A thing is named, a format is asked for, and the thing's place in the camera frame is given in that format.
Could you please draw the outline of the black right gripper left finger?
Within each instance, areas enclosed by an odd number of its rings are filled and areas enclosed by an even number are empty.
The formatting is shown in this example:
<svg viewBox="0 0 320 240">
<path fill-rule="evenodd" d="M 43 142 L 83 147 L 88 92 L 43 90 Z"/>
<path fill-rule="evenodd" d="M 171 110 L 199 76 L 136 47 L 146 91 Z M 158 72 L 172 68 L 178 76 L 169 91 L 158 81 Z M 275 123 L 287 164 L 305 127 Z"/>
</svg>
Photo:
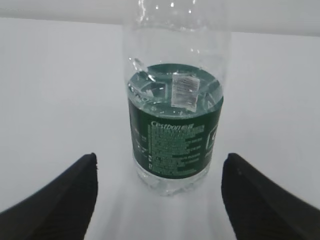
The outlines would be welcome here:
<svg viewBox="0 0 320 240">
<path fill-rule="evenodd" d="M 83 240 L 98 197 L 98 161 L 85 154 L 43 188 L 0 213 L 2 240 Z"/>
</svg>

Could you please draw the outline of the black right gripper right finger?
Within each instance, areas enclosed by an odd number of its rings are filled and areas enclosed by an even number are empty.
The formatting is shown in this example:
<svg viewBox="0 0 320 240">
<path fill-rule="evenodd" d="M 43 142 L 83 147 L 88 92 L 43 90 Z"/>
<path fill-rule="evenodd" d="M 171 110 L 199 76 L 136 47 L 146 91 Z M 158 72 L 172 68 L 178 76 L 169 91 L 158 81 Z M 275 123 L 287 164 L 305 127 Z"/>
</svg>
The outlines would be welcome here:
<svg viewBox="0 0 320 240">
<path fill-rule="evenodd" d="M 223 163 L 221 195 L 238 240 L 318 240 L 320 210 L 236 153 Z"/>
</svg>

